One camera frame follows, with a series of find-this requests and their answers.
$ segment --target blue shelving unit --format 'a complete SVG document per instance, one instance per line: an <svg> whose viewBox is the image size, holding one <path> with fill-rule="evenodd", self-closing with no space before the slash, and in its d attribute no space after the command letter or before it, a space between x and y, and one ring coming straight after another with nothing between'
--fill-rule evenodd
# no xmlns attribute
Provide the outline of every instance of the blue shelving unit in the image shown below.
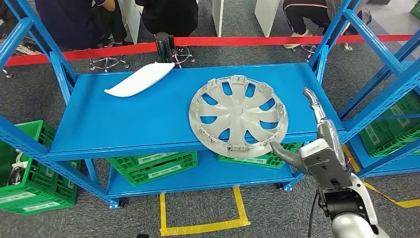
<svg viewBox="0 0 420 238"><path fill-rule="evenodd" d="M54 67L67 108L51 148L43 147L3 117L0 117L0 139L91 192L110 208L118 207L121 197L163 191L278 182L290 191L303 177L302 173L294 172L288 165L277 170L218 162L216 154L196 139L189 127L188 108L194 93L212 78L242 74L273 87L289 115L284 143L316 139L314 113L302 94L304 87L316 93L327 117L333 120L345 143L412 90L420 79L420 60L410 66L401 63L408 51L419 45L420 31L404 46L404 50L393 56L354 14L359 1L347 0L342 3L309 63L174 69L148 90L133 97L117 98L104 93L104 89L114 86L132 72L76 74L26 0L5 1L20 21L0 48L0 66L4 66L29 30ZM320 85L327 55L347 22L355 26L386 64L368 83L366 90L391 73L396 75L394 82L351 120L344 120L345 116L369 91L363 89L344 111L337 114ZM101 187L91 160L188 150L198 150L198 167L136 187L131 186L113 167L109 171L107 187ZM88 177L65 163L75 159L85 160Z"/></svg>

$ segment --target retractable belt barrier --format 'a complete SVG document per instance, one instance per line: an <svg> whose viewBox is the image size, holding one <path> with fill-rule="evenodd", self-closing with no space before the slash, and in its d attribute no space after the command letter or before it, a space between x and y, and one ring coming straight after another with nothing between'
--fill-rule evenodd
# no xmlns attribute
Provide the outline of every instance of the retractable belt barrier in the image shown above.
<svg viewBox="0 0 420 238"><path fill-rule="evenodd" d="M382 42L407 41L411 35L378 35ZM318 44L322 36L306 37L175 37L176 46L278 46L286 44ZM362 43L364 39L360 35L340 36L336 44ZM139 43L131 46L109 47L81 51L63 52L68 61L89 58L101 58L120 55L134 55L141 53L156 52L154 42ZM10 57L5 66L18 66L28 64L49 63L44 54L32 56Z"/></svg>

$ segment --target caster wheel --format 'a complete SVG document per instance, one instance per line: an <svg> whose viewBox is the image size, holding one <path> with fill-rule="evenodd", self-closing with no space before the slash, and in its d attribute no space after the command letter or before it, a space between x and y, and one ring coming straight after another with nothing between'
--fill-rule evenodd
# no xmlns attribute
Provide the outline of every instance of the caster wheel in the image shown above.
<svg viewBox="0 0 420 238"><path fill-rule="evenodd" d="M125 206L127 206L128 204L129 204L128 197L123 197L123 198L120 198L120 199L119 199L119 202L118 202L118 208L125 207Z"/></svg>
<svg viewBox="0 0 420 238"><path fill-rule="evenodd" d="M275 187L278 189L278 190L281 190L281 191L283 191L284 190L284 186L283 186L283 184L282 183L275 183L274 184L275 185Z"/></svg>

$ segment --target sneaker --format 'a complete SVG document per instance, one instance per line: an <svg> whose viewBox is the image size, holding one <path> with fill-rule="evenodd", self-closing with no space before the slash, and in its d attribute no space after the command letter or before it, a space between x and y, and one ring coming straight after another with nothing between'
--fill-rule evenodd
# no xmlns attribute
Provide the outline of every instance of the sneaker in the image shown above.
<svg viewBox="0 0 420 238"><path fill-rule="evenodd" d="M295 33L295 32L293 32L293 34L292 34L292 37L303 37L303 36L312 36L312 34L309 32L308 29L306 29L306 32L303 35L298 34L298 33ZM286 49L293 49L293 48L298 47L300 45L301 44L284 45L284 48L286 48Z"/></svg>
<svg viewBox="0 0 420 238"><path fill-rule="evenodd" d="M122 41L122 44L113 44L112 46L113 47L116 47L116 46L130 46L130 45L133 45L134 43L133 42L131 42L131 41Z"/></svg>
<svg viewBox="0 0 420 238"><path fill-rule="evenodd" d="M31 56L41 54L41 49L35 43L23 42L17 46L16 54L21 56Z"/></svg>

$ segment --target cable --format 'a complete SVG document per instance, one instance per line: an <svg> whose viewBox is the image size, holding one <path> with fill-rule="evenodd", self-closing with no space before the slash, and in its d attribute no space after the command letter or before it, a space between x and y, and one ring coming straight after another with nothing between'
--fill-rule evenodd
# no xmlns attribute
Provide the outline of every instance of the cable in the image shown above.
<svg viewBox="0 0 420 238"><path fill-rule="evenodd" d="M315 193L314 201L312 202L311 214L309 215L308 238L311 238L312 218L314 217L314 208L315 208L315 203L316 203L317 198L318 198L318 192Z"/></svg>

